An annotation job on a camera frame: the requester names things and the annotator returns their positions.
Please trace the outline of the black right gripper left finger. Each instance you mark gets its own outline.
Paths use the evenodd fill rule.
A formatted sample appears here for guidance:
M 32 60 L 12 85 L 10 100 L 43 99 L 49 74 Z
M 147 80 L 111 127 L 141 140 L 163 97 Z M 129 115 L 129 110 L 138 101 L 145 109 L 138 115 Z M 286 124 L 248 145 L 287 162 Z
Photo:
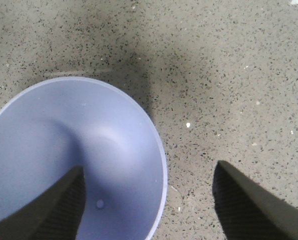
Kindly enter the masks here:
M 82 166 L 63 175 L 29 204 L 0 221 L 0 240 L 74 240 L 86 204 Z

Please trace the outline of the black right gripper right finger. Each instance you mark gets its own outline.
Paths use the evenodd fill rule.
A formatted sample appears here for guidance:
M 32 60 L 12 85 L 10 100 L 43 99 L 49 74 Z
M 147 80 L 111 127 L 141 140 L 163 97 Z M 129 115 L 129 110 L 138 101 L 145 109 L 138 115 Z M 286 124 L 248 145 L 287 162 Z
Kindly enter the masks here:
M 226 161 L 217 162 L 212 194 L 227 239 L 298 240 L 298 209 Z

